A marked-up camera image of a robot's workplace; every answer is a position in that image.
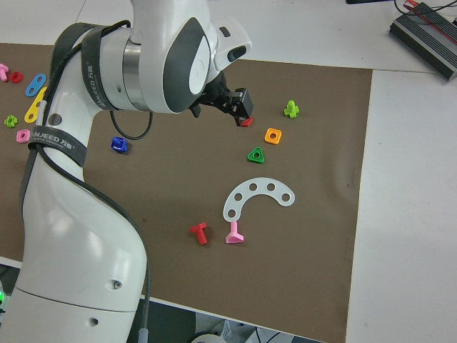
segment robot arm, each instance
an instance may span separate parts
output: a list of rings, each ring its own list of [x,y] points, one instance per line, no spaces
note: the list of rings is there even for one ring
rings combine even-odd
[[[239,24],[211,22],[206,0],[131,2],[133,28],[79,24],[54,47],[22,191],[23,264],[1,342],[126,341],[147,258],[133,219],[84,182],[101,109],[197,116],[205,104],[237,124],[251,114],[248,92],[231,92],[222,72],[251,48]]]

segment white table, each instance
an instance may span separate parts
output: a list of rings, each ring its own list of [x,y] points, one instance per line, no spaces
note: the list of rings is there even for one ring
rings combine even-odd
[[[210,7],[242,23],[253,41],[249,59],[375,69],[346,341],[453,342],[457,81],[447,84],[388,35],[399,16],[391,2],[344,2],[210,0]],[[112,24],[133,13],[127,0],[0,5],[7,43],[53,44],[76,21]],[[457,9],[443,14],[453,19]]]

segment red toy ring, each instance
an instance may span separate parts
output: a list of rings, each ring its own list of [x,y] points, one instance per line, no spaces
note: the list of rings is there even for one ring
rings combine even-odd
[[[15,71],[9,76],[9,81],[13,82],[14,84],[18,84],[22,81],[23,75],[18,71]]]

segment red toy piece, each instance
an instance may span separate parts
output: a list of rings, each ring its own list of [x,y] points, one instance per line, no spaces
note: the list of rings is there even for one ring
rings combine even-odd
[[[241,123],[240,123],[240,126],[242,127],[248,127],[252,124],[252,121],[254,120],[253,117],[250,117],[249,119],[246,119],[246,120],[243,120]]]
[[[18,71],[15,71],[14,73],[12,73],[9,76],[9,81],[13,82],[14,84],[18,84],[19,82],[22,81],[23,78],[24,78],[24,76],[21,73],[19,73]]]
[[[197,240],[199,241],[200,245],[205,245],[206,243],[208,243],[208,239],[206,238],[206,235],[203,231],[205,228],[206,223],[200,223],[199,225],[191,227],[191,229],[189,230],[197,236]]]

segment blue toy piece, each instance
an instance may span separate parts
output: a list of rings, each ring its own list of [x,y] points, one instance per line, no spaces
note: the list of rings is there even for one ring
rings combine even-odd
[[[122,137],[113,137],[111,139],[111,148],[120,154],[127,152],[127,140]]]
[[[46,75],[38,74],[31,80],[30,85],[26,89],[26,95],[28,97],[36,96],[39,90],[42,88],[44,83],[46,82]]]

